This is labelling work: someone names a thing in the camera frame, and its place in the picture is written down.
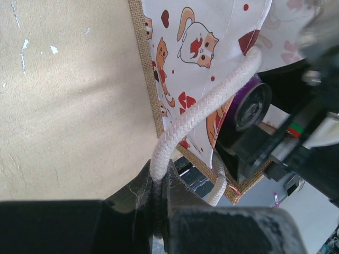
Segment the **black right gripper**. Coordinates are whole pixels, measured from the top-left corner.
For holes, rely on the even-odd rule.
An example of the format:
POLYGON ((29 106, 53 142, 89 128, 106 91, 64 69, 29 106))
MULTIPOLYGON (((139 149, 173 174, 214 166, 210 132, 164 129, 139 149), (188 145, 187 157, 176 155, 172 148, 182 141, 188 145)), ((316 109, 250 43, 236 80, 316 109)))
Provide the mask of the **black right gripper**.
POLYGON ((262 72, 287 91, 306 83, 310 88, 278 129, 267 124, 244 131, 224 124, 216 151, 232 178, 254 177, 271 159, 273 168, 296 173, 338 203, 338 21, 310 21, 302 28, 301 63, 262 72))

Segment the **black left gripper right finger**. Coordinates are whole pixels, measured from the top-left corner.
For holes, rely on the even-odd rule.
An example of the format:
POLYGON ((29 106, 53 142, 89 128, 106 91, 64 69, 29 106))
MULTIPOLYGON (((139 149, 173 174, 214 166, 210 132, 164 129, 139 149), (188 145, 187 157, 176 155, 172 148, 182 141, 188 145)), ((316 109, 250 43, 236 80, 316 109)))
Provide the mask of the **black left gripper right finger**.
POLYGON ((162 180, 160 232, 167 253, 306 253, 290 214, 272 207, 213 207, 173 164, 162 180))

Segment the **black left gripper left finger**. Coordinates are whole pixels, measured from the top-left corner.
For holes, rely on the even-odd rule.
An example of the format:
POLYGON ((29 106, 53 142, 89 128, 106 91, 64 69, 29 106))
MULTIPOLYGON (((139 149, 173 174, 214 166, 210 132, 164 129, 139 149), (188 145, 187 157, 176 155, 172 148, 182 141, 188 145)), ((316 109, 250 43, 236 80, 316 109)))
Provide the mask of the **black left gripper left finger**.
POLYGON ((151 253, 149 165, 105 200, 2 201, 1 253, 151 253))

